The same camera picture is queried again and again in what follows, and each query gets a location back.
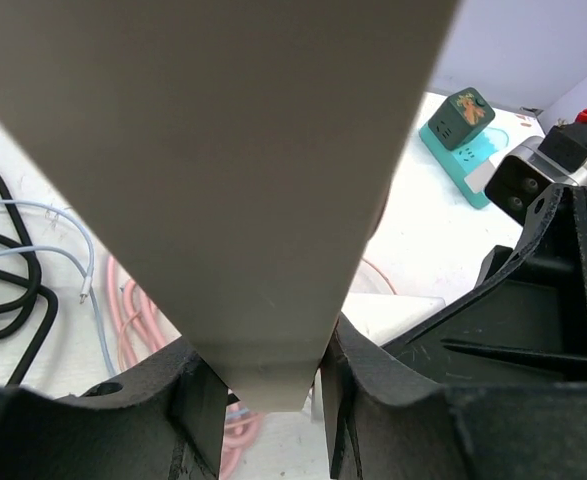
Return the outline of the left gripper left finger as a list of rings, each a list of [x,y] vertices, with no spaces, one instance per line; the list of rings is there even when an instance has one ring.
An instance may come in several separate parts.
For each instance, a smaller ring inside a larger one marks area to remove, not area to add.
[[[215,479],[227,394],[183,340],[81,396],[0,388],[0,479]]]

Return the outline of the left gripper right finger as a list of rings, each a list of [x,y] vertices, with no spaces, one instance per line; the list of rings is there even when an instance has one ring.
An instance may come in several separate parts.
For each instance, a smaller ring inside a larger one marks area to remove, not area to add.
[[[321,375],[334,479],[587,479],[587,383],[440,384],[346,318]]]

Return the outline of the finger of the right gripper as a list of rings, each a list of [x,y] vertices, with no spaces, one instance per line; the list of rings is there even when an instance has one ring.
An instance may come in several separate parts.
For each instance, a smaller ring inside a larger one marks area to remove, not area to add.
[[[587,382],[587,187],[550,187],[472,291],[384,349],[438,382]]]

